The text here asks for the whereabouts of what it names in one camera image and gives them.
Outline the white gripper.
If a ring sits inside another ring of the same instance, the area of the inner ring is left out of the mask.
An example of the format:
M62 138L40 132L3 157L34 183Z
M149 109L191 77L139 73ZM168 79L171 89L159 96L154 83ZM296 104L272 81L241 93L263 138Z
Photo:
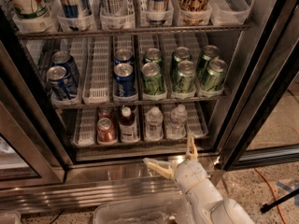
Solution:
M157 172L166 179L174 179L176 186L187 193L201 182L207 179L207 173L200 162L198 162L198 151L193 136L189 133L187 138L186 156L188 160L183 161L174 171L173 164L169 161L158 161L144 158L143 162L148 168Z

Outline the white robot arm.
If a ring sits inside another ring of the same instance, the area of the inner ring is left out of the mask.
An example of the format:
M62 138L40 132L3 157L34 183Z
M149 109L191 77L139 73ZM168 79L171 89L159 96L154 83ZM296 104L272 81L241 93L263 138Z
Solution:
M144 158L143 162L166 179L174 181L192 208L196 224L255 224L243 207L233 199L223 198L210 181L191 134L188 135L186 159L174 165L169 161Z

